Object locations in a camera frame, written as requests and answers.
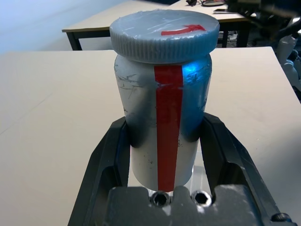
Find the white tabletop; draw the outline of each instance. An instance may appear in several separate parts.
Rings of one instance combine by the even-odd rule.
[[[126,16],[131,13],[138,11],[148,11],[154,9],[177,9],[177,10],[190,10],[205,13],[211,15],[219,20],[220,23],[223,22],[235,22],[235,21],[246,21],[244,17],[238,14],[213,14],[213,10],[217,8],[226,8],[226,6],[220,7],[202,7],[201,5],[196,5],[191,7],[187,5],[185,0],[180,0],[175,4],[168,6],[158,3],[153,3],[149,1],[142,0],[128,0],[121,4],[118,4],[112,8],[102,11],[86,20],[83,20],[77,24],[73,24],[69,27],[63,28],[63,32],[83,32],[83,31],[101,31],[108,30],[110,25],[121,16]]]
[[[143,0],[128,0],[89,17],[77,24],[64,28],[63,32],[83,32],[108,30],[110,25],[119,17],[138,11],[149,11],[158,8],[166,8],[166,5]]]
[[[280,210],[300,224],[301,105],[272,49],[211,56],[206,111],[247,148]],[[1,225],[67,225],[92,151],[123,116],[115,57],[110,50],[0,56]]]

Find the screw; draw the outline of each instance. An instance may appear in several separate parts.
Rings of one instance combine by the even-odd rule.
[[[291,222],[291,218],[288,214],[286,213],[277,213],[272,216],[271,221],[274,222]]]

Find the red arrow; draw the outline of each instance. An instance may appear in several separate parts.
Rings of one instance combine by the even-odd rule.
[[[205,28],[199,24],[191,24],[191,25],[184,25],[184,28],[182,30],[177,30],[177,31],[162,31],[161,35],[174,35],[174,34],[184,34],[184,33],[189,33],[189,32],[194,32],[194,31],[206,31]]]

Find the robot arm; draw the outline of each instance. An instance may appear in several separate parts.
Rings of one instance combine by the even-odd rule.
[[[267,31],[270,39],[280,39],[287,35],[298,37],[301,20],[289,25],[292,18],[301,15],[301,0],[225,0],[228,10],[248,18],[258,27]]]

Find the bottle cap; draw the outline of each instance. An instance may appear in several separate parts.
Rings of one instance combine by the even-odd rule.
[[[219,22],[185,10],[141,11],[110,26],[113,49],[134,61],[152,64],[198,59],[215,49]]]

